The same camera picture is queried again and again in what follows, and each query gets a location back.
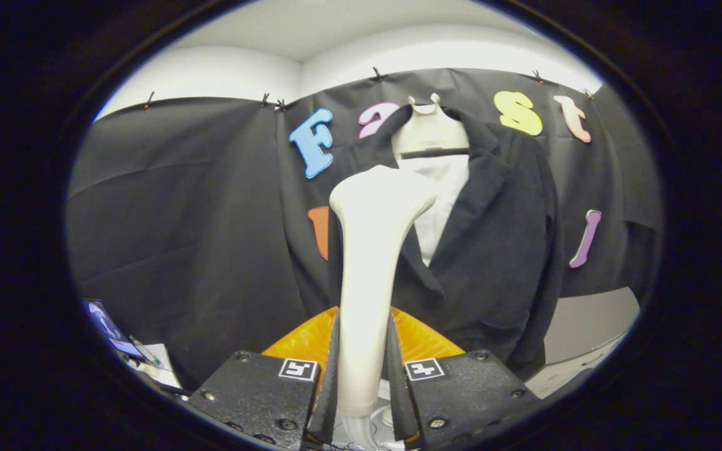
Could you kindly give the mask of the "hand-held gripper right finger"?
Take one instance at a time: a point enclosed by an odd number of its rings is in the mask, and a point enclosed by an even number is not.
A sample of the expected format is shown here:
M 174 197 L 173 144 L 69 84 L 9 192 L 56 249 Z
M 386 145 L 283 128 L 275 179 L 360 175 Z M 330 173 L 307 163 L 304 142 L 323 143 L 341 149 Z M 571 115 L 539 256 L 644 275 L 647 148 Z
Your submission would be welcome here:
M 396 308 L 389 383 L 395 438 L 406 448 L 477 446 L 508 433 L 540 405 L 492 352 L 463 351 Z

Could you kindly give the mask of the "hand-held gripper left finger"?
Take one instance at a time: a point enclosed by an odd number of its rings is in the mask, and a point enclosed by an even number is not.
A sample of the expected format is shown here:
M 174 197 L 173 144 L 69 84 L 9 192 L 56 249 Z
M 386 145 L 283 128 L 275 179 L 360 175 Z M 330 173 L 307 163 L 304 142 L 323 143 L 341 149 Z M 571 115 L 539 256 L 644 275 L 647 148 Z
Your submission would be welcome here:
M 333 306 L 266 351 L 236 351 L 188 405 L 247 442 L 318 450 L 332 441 L 337 415 L 338 332 Z

